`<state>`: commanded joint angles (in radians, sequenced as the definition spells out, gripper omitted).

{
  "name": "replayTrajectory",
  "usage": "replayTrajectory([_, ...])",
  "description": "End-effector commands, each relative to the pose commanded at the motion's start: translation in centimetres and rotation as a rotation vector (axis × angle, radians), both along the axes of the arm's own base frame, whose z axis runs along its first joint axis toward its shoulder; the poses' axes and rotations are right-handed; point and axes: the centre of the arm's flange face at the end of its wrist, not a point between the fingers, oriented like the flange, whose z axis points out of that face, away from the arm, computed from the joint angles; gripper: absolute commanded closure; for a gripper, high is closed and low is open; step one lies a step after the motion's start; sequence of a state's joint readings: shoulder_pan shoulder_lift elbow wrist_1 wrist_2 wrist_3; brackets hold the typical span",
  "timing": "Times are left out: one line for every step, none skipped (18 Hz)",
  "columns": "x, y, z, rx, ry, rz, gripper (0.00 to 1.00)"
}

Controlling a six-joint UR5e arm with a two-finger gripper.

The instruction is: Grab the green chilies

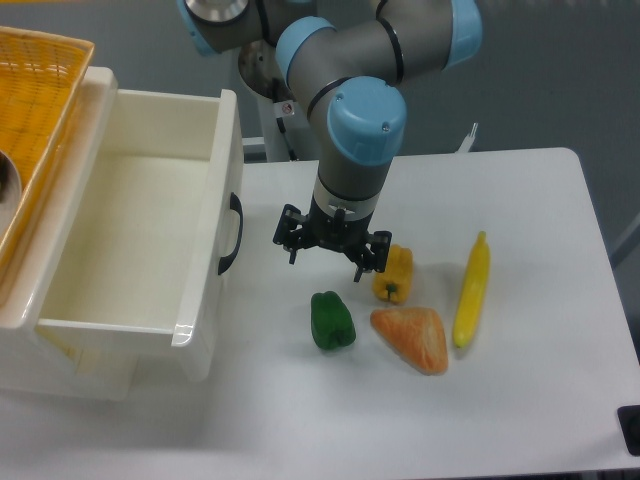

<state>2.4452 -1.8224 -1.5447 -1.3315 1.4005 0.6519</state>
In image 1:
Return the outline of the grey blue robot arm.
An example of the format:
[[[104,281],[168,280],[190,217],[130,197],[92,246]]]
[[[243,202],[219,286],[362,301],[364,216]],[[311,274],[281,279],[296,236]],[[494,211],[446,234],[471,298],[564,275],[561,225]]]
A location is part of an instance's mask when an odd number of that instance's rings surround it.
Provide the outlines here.
[[[402,82],[472,58],[483,39],[473,1],[381,1],[373,20],[340,30],[312,1],[182,1],[196,46],[214,54],[269,46],[278,80],[320,146],[307,213],[283,208],[275,244],[289,254],[319,247],[358,274],[383,272],[392,236],[369,223],[407,121]]]

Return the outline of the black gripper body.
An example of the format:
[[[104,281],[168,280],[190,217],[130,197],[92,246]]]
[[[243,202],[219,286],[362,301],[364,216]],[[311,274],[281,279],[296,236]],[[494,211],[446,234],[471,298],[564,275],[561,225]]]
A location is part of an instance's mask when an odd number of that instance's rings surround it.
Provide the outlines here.
[[[319,247],[344,255],[371,255],[368,227],[372,216],[371,209],[365,216],[341,208],[332,210],[326,202],[313,196],[301,228],[299,246]]]

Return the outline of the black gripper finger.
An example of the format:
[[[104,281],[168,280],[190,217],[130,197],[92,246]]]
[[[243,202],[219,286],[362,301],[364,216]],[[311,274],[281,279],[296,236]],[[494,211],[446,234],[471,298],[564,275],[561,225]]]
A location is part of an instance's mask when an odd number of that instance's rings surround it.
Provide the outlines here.
[[[383,273],[391,247],[392,233],[389,231],[366,232],[354,245],[346,248],[347,258],[356,265],[353,281],[358,283],[365,273]]]
[[[273,243],[289,254],[289,264],[294,265],[299,250],[311,247],[309,217],[291,204],[285,204],[273,236]]]

